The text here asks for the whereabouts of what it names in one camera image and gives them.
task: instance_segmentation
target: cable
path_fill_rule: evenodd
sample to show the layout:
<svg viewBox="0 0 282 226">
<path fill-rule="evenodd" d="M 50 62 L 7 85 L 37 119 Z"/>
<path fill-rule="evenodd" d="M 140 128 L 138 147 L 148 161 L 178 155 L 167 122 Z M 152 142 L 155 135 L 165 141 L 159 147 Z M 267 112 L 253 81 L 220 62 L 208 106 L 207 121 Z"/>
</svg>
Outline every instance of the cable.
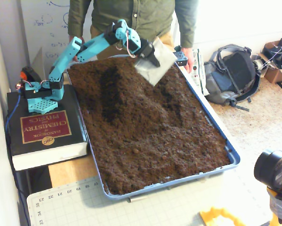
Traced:
<svg viewBox="0 0 282 226">
<path fill-rule="evenodd" d="M 26 80 L 23 80 L 24 82 L 28 83 L 30 85 L 30 87 L 32 87 L 32 84 Z"/>
<path fill-rule="evenodd" d="M 122 47 L 119 48 L 119 47 L 116 45 L 116 49 L 117 49 L 117 50 L 122 50 L 123 48 L 122 48 Z"/>
<path fill-rule="evenodd" d="M 10 115 L 7 114 L 7 116 L 6 116 L 6 125 L 5 125 L 6 141 L 8 141 L 8 135 L 9 135 L 9 132 L 8 132 L 8 124 L 9 124 L 9 121 L 10 121 L 11 117 L 13 116 L 15 110 L 17 109 L 17 107 L 18 107 L 18 105 L 19 105 L 19 101 L 20 101 L 20 89 L 18 90 L 18 100 L 17 100 L 17 103 L 16 103 L 16 105 L 15 105 L 13 111 L 11 112 Z M 29 219 L 28 219 L 28 216 L 27 216 L 27 213 L 26 213 L 26 210 L 25 210 L 23 198 L 22 198 L 22 196 L 21 196 L 21 194 L 24 195 L 24 192 L 19 189 L 18 180 L 17 180 L 17 176 L 16 176 L 16 172 L 15 172 L 14 166 L 13 166 L 13 164 L 12 164 L 12 156 L 9 156 L 9 163 L 10 163 L 10 166 L 11 166 L 12 175 L 13 175 L 13 177 L 14 177 L 15 186 L 16 186 L 16 188 L 17 188 L 17 190 L 18 190 L 18 196 L 19 196 L 20 202 L 21 202 L 22 205 L 23 205 L 24 216 L 25 216 L 26 221 L 27 221 L 27 224 L 28 224 L 28 226 L 29 226 L 29 225 L 30 225 Z"/>
<path fill-rule="evenodd" d="M 127 48 L 127 52 L 128 54 L 130 55 L 131 58 L 136 58 L 137 56 L 136 55 L 132 55 L 129 51 L 129 48 L 128 48 L 128 30 L 126 31 L 126 48 Z"/>
<path fill-rule="evenodd" d="M 41 83 L 40 84 L 42 84 L 43 82 L 45 82 L 45 81 L 48 81 L 48 80 L 43 80 L 43 81 L 41 81 Z"/>
<path fill-rule="evenodd" d="M 17 100 L 17 103 L 16 103 L 16 105 L 15 105 L 13 111 L 11 112 L 10 116 L 7 118 L 7 121 L 6 121 L 6 125 L 5 125 L 5 131 L 6 131 L 6 132 L 7 132 L 7 130 L 8 130 L 9 121 L 10 121 L 10 119 L 11 119 L 13 113 L 15 112 L 15 110 L 16 110 L 17 107 L 18 107 L 19 101 L 20 101 L 20 89 L 18 90 L 18 100 Z"/>
<path fill-rule="evenodd" d="M 275 53 L 275 55 L 273 55 L 273 57 L 272 58 L 270 58 L 268 61 L 266 61 L 263 65 L 262 65 L 262 68 L 264 68 L 267 64 L 268 64 L 268 62 L 271 62 L 272 61 L 272 59 L 277 55 L 277 54 L 282 54 L 280 51 L 282 50 L 282 46 L 280 46 L 281 47 L 281 49 L 278 51 L 278 52 L 273 52 L 273 51 L 271 51 L 272 53 Z"/>
</svg>

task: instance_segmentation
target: whiteboard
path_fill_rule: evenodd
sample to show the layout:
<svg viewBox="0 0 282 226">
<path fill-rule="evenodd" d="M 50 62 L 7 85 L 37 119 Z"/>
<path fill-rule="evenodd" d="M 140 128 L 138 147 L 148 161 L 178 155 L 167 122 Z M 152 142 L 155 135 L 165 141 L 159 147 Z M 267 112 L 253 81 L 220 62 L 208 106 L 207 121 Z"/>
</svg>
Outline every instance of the whiteboard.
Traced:
<svg viewBox="0 0 282 226">
<path fill-rule="evenodd" d="M 30 62 L 42 49 L 45 74 L 48 77 L 52 64 L 69 43 L 67 23 L 70 0 L 21 0 L 21 5 Z M 90 39 L 92 10 L 91 2 L 83 27 L 85 40 Z"/>
</svg>

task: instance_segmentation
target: tray rim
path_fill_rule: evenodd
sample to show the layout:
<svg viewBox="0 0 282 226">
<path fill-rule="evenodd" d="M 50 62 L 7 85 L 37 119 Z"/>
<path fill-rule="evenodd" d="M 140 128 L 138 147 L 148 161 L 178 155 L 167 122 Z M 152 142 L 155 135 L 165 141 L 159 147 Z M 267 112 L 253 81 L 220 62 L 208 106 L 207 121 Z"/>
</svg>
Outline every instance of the tray rim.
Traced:
<svg viewBox="0 0 282 226">
<path fill-rule="evenodd" d="M 231 170 L 236 168 L 240 162 L 241 162 L 241 157 L 239 155 L 239 152 L 237 151 L 239 149 L 238 145 L 235 143 L 235 141 L 233 140 L 231 134 L 229 133 L 228 129 L 226 128 L 226 126 L 224 125 L 224 123 L 221 121 L 221 119 L 219 118 L 219 116 L 217 115 L 217 113 L 214 111 L 214 109 L 212 108 L 212 106 L 210 105 L 210 103 L 207 101 L 207 99 L 205 98 L 205 96 L 198 90 L 196 84 L 194 83 L 194 81 L 191 78 L 191 75 L 187 73 L 187 71 L 182 68 L 179 67 L 177 65 L 177 63 L 174 64 L 175 67 L 180 69 L 180 72 L 182 73 L 182 75 L 185 77 L 186 83 L 190 88 L 190 91 L 193 92 L 193 94 L 195 94 L 196 98 L 198 99 L 198 101 L 200 102 L 200 104 L 202 105 L 205 113 L 208 115 L 209 120 L 211 121 L 211 123 L 213 124 L 214 127 L 216 127 L 218 129 L 218 131 L 220 132 L 221 136 L 226 139 L 226 147 L 227 147 L 227 153 L 228 153 L 228 157 L 230 158 L 231 164 L 223 166 L 223 167 L 219 167 L 214 169 L 213 171 L 209 171 L 206 173 L 199 173 L 196 175 L 191 175 L 188 177 L 184 177 L 184 178 L 180 178 L 180 179 L 175 179 L 166 183 L 157 183 L 157 184 L 153 184 L 153 185 L 149 185 L 144 187 L 143 189 L 131 192 L 131 193 L 127 193 L 127 194 L 108 194 L 106 193 L 105 189 L 104 189 L 104 184 L 103 181 L 101 179 L 101 175 L 99 172 L 99 168 L 97 165 L 97 161 L 93 152 L 93 148 L 92 148 L 92 144 L 90 142 L 89 139 L 89 135 L 87 133 L 88 136 L 88 141 L 89 141 L 89 148 L 91 150 L 92 153 L 92 157 L 93 160 L 95 162 L 95 166 L 96 166 L 96 170 L 98 173 L 98 177 L 101 183 L 101 187 L 103 189 L 103 193 L 105 195 L 105 197 L 107 197 L 110 200 L 113 201 L 117 201 L 117 200 L 122 200 L 122 199 L 126 199 L 126 198 L 132 198 L 134 196 L 139 196 L 141 194 L 146 194 L 155 190 L 160 190 L 166 187 L 171 187 L 174 185 L 179 186 L 179 184 L 183 184 L 185 182 L 192 182 L 193 180 L 196 179 L 200 179 L 200 178 L 204 178 L 204 177 L 209 177 L 215 174 L 220 174 L 226 170 Z"/>
</svg>

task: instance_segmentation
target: teal robotic arm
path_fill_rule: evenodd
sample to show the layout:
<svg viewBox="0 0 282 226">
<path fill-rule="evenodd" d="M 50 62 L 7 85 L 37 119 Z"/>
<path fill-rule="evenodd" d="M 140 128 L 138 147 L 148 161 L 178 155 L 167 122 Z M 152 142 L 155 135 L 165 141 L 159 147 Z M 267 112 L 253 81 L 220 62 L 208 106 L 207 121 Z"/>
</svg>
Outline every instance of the teal robotic arm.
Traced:
<svg viewBox="0 0 282 226">
<path fill-rule="evenodd" d="M 139 58 L 145 58 L 154 66 L 160 67 L 159 61 L 154 56 L 152 43 L 141 39 L 135 30 L 127 26 L 125 20 L 119 20 L 116 24 L 111 24 L 103 34 L 84 44 L 79 38 L 74 37 L 54 62 L 48 81 L 32 81 L 17 85 L 21 87 L 28 101 L 29 112 L 45 114 L 58 107 L 58 101 L 64 94 L 63 72 L 75 56 L 83 63 L 117 42 L 126 46 L 131 56 L 134 54 Z"/>
</svg>

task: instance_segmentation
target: person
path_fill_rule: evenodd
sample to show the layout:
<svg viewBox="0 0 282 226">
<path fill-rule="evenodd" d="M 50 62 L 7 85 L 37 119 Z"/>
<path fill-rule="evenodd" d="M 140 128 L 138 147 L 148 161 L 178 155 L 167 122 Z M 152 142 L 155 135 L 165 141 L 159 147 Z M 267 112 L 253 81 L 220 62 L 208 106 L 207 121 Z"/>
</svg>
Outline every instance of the person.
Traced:
<svg viewBox="0 0 282 226">
<path fill-rule="evenodd" d="M 68 34 L 83 39 L 83 24 L 91 0 L 70 0 Z M 185 69 L 193 68 L 193 41 L 198 0 L 94 0 L 92 11 L 91 37 L 103 33 L 106 28 L 119 19 L 124 19 L 143 39 L 153 41 L 159 37 L 163 44 L 174 51 L 170 33 L 172 15 L 175 11 L 180 30 L 181 51 L 188 57 Z M 116 46 L 109 46 L 97 55 L 98 59 L 127 54 Z"/>
</svg>

